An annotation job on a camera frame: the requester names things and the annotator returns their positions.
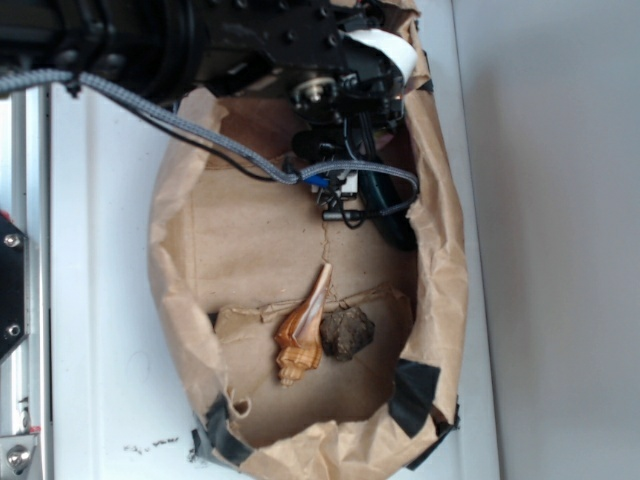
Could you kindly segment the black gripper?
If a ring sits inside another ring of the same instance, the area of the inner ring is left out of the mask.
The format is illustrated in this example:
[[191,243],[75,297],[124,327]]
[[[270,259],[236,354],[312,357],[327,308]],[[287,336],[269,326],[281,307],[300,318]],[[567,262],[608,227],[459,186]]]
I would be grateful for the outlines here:
[[377,130],[394,130],[416,64],[413,47],[386,30],[379,1],[252,1],[259,79],[249,96],[288,103],[307,125],[298,155],[372,155]]

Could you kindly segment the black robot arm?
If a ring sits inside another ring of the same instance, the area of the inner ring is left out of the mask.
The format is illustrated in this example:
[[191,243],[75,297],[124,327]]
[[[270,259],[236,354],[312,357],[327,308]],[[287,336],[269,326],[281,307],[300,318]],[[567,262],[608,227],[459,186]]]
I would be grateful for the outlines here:
[[318,162],[403,115],[414,48],[384,29],[377,1],[5,1],[1,89],[18,73],[83,73],[167,105],[285,98],[306,122],[293,151]]

